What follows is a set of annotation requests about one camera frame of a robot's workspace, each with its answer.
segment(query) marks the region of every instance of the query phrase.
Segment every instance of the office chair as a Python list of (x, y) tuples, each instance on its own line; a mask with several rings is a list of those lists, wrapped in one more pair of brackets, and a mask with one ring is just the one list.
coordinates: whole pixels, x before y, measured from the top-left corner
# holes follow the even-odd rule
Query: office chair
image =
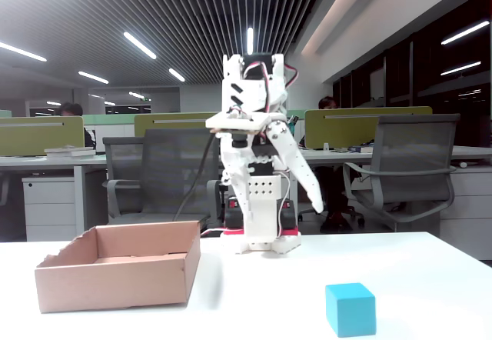
[(110, 209), (109, 215), (116, 218), (124, 213), (140, 212), (143, 208), (139, 182), (144, 138), (103, 138), (102, 142), (108, 163), (108, 180), (103, 185), (107, 188), (109, 184), (115, 190), (118, 203), (118, 208)]
[[(368, 171), (344, 164), (345, 190), (355, 200), (394, 223), (413, 222), (447, 207), (454, 200), (450, 166), (454, 132), (460, 115), (383, 115), (379, 118)], [(351, 189), (351, 168), (369, 175), (372, 189)], [(412, 203), (428, 202), (416, 214)]]
[[(149, 129), (143, 139), (139, 180), (108, 182), (110, 225), (170, 222), (198, 173), (210, 132), (205, 128)], [(178, 217), (178, 221), (215, 222), (220, 214), (218, 192), (218, 142), (214, 138), (197, 186)], [(116, 191), (139, 190), (139, 213), (120, 213)]]

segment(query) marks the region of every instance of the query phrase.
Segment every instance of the cardboard box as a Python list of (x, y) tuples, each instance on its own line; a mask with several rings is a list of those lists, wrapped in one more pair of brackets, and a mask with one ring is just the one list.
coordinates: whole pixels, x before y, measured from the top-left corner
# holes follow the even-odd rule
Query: cardboard box
[(97, 226), (35, 270), (42, 313), (187, 302), (198, 222)]

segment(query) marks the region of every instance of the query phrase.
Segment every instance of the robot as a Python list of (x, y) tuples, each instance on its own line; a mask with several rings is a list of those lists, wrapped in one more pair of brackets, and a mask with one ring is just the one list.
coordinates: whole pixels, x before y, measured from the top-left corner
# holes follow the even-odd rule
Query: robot
[[(224, 244), (235, 253), (273, 251), (284, 254), (301, 244), (297, 219), (295, 228), (282, 228), (281, 178), (291, 172), (301, 183), (316, 212), (323, 201), (316, 177), (299, 151), (286, 117), (284, 56), (225, 55), (221, 112), (205, 125), (221, 140), (224, 165), (221, 182), (232, 186), (241, 208), (243, 229), (225, 229)], [(257, 168), (262, 168), (262, 175)]]

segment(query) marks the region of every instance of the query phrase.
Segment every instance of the cyan block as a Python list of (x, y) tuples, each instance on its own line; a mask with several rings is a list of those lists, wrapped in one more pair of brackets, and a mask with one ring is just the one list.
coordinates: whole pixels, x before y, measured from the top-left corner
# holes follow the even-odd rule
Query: cyan block
[(376, 298), (362, 284), (327, 285), (326, 318), (339, 338), (376, 334)]

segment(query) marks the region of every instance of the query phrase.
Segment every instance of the man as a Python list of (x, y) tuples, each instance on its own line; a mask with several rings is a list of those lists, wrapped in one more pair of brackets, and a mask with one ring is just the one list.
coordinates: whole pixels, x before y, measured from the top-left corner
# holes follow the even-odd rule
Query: man
[[(59, 115), (61, 116), (70, 116), (70, 115), (80, 115), (84, 114), (84, 110), (82, 109), (80, 104), (76, 103), (64, 103), (61, 105), (59, 111)], [(91, 147), (95, 149), (95, 140), (92, 138), (91, 134), (84, 128), (84, 143), (86, 147)]]
[[(331, 96), (322, 98), (317, 107), (319, 109), (337, 109), (338, 105)], [(301, 139), (300, 146), (305, 147), (304, 138)], [(317, 167), (314, 174), (320, 183), (321, 195), (327, 205), (328, 215), (320, 228), (321, 233), (328, 232), (347, 232), (352, 228), (344, 218), (342, 213), (349, 213), (348, 199), (343, 194), (345, 191), (344, 174), (342, 167)], [(351, 181), (357, 173), (351, 171)]]

